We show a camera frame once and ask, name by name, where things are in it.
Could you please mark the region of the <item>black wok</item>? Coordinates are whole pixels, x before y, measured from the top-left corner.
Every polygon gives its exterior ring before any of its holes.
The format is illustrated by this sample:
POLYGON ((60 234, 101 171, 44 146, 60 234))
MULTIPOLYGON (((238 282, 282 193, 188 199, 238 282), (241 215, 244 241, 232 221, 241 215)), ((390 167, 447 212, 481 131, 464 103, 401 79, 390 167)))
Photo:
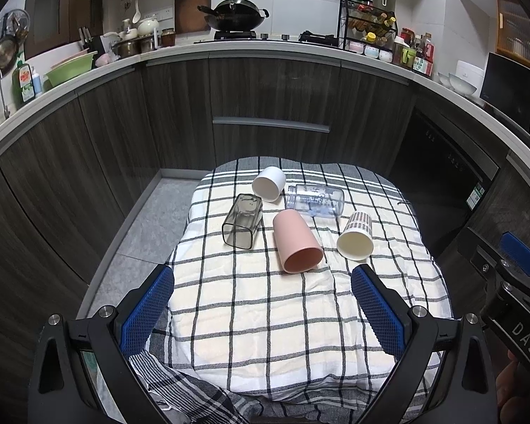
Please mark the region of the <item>black wok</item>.
POLYGON ((210 28, 219 32, 250 32, 270 16, 250 0, 223 0, 214 9, 198 5, 210 28))

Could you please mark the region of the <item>green dish soap bottle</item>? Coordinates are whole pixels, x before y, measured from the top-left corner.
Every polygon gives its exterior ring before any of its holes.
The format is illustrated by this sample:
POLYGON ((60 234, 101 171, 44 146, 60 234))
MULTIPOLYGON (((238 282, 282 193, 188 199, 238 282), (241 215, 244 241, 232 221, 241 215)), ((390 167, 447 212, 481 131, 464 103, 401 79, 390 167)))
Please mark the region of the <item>green dish soap bottle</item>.
POLYGON ((35 99, 32 72, 28 63, 21 60, 17 62, 12 84, 17 107, 22 107, 35 99))

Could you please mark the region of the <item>black microwave oven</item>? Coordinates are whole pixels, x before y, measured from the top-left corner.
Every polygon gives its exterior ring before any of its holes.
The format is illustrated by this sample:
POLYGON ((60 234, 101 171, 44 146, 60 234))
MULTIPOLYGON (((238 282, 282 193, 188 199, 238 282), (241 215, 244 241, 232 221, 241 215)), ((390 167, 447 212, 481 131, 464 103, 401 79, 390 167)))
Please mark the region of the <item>black microwave oven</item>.
POLYGON ((530 68, 490 53, 479 97, 530 135, 530 68))

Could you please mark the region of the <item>black gas stove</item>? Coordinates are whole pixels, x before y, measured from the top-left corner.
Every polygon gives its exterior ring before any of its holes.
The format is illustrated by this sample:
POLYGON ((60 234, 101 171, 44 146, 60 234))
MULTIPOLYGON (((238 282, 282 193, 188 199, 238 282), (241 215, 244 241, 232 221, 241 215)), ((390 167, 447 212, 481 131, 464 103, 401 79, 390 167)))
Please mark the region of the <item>black gas stove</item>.
POLYGON ((255 31, 247 32, 226 32, 217 31, 214 33, 212 39, 200 40, 200 43, 214 42, 214 41, 281 41, 281 42, 297 42, 297 43, 309 43, 320 46, 338 48, 339 40, 335 35, 318 35, 313 34, 310 31, 304 31, 299 35, 288 35, 288 34, 269 34, 269 33, 256 33, 255 31))

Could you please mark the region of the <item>wooden cutting board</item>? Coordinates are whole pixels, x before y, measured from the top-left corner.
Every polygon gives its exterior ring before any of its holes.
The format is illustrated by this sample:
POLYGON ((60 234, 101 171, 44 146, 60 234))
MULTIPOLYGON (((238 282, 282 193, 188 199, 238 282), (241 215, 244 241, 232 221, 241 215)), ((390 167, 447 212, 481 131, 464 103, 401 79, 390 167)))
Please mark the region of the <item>wooden cutting board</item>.
POLYGON ((209 32, 205 15, 199 6, 209 7, 211 0, 175 0, 174 29, 177 35, 209 32))

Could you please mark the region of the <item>green basin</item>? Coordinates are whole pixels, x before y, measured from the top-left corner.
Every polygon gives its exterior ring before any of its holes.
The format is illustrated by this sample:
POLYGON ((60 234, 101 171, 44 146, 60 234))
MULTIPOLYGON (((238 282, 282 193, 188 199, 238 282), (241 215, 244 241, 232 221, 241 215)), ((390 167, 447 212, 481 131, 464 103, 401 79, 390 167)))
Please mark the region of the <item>green basin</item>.
POLYGON ((93 69, 94 57, 97 51, 83 51, 78 55, 55 64, 47 73, 47 79, 52 88, 76 78, 93 69))

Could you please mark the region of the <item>hanging frying pan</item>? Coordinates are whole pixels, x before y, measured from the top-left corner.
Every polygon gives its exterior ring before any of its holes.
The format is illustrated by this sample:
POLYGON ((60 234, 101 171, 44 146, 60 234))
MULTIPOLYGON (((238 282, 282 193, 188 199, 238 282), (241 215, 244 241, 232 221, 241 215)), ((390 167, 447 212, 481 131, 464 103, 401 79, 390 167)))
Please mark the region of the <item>hanging frying pan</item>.
POLYGON ((7 28, 8 16, 7 12, 2 17, 0 26, 0 76, 7 75, 14 68, 19 51, 16 36, 7 28))

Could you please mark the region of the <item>black spice rack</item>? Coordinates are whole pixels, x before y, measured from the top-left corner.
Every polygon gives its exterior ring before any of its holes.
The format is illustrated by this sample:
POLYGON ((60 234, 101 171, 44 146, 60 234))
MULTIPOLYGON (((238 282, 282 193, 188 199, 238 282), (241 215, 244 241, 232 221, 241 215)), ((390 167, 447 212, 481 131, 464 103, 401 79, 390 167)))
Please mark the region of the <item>black spice rack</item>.
POLYGON ((378 8, 371 0, 340 0, 338 47, 350 51, 352 42, 390 50, 398 35, 395 13, 378 8))

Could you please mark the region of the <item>white black plaid cloth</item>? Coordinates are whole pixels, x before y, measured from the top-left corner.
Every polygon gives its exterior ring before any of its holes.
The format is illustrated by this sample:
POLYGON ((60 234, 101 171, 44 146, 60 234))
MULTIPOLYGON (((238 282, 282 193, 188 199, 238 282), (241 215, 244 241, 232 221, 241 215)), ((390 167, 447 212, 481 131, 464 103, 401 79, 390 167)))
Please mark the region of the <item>white black plaid cloth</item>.
POLYGON ((243 158, 217 166, 195 189, 187 228, 169 258, 174 291, 150 337, 150 352, 166 366, 233 393, 365 406, 394 360, 352 294, 354 262, 337 249, 346 216, 357 211, 371 217, 374 250, 367 262, 381 281, 407 304, 450 317, 444 278, 413 210, 392 182, 347 164, 243 158), (235 197, 249 193, 253 179, 269 166, 279 167, 288 185, 327 185, 345 196, 345 216, 307 219, 323 258, 301 274, 284 272, 273 237, 283 199, 264 204, 252 248, 223 241, 222 225, 235 197))

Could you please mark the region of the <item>smoky square transparent cup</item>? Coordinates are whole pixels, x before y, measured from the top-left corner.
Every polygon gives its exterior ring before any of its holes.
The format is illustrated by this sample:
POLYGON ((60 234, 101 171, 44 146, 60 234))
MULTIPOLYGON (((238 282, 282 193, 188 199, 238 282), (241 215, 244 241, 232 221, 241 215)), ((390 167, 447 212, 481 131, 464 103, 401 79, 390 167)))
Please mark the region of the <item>smoky square transparent cup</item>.
POLYGON ((223 241, 232 248, 250 250, 262 220, 262 198, 240 193, 222 225, 223 241))

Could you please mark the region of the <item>white cup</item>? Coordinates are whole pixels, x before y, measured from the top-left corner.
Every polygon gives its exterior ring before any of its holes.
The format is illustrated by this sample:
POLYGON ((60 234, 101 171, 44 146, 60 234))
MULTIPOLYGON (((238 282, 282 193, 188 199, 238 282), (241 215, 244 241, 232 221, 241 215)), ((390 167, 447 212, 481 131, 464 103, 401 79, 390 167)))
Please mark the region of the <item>white cup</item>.
POLYGON ((266 202, 276 202, 280 197, 286 182, 285 173, 276 166, 267 166, 261 170, 252 182, 255 195, 266 202))

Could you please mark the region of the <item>white bowl stack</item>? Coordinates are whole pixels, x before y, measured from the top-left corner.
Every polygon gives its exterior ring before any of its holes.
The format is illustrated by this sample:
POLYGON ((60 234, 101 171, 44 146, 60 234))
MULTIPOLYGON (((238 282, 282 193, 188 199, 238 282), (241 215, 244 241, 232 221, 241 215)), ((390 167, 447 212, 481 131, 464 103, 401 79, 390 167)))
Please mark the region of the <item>white bowl stack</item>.
POLYGON ((464 97, 470 97, 474 95, 475 92, 477 91, 477 88, 474 85, 461 79, 460 77, 454 74, 446 75, 446 74, 439 73, 438 80, 443 86, 455 91, 456 93, 464 97))

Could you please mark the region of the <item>pink plastic cup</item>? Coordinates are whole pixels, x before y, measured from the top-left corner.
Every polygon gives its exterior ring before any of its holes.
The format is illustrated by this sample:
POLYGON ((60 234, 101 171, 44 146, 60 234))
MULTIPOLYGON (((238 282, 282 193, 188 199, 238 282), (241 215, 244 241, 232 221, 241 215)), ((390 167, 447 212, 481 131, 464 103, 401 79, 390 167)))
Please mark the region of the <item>pink plastic cup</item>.
POLYGON ((323 248, 295 210, 283 210, 275 216, 273 238, 282 269, 288 274, 307 272, 323 260, 323 248))

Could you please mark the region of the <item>checkered paper cup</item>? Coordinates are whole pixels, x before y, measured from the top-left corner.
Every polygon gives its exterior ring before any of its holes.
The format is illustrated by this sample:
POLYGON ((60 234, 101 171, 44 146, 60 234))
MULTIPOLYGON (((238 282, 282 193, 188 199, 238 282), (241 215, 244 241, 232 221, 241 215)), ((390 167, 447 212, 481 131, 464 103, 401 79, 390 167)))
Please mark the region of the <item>checkered paper cup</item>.
POLYGON ((337 240, 338 252, 347 259, 362 261, 374 250, 372 220, 367 212, 356 211, 337 240))

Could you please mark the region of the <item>grey striped towel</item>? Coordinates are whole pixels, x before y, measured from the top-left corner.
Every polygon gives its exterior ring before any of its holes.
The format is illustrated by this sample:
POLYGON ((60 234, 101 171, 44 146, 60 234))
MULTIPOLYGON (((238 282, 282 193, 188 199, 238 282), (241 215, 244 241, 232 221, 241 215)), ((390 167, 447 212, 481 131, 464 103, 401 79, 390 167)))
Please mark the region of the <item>grey striped towel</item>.
POLYGON ((172 317, 161 314, 139 353, 129 357, 134 373, 172 423, 250 423, 266 416, 270 404, 264 399, 231 393, 200 379, 191 370, 167 366, 158 355, 167 344, 172 317))

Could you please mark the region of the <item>clear plastic bottle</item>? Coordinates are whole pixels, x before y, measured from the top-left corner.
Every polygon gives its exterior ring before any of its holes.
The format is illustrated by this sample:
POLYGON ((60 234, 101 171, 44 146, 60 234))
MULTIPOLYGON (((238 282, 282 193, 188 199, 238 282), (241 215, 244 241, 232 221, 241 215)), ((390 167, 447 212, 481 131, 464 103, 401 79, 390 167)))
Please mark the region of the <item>clear plastic bottle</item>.
POLYGON ((285 189, 286 208, 307 216, 338 217, 343 214, 345 194, 326 185, 297 184, 285 189))

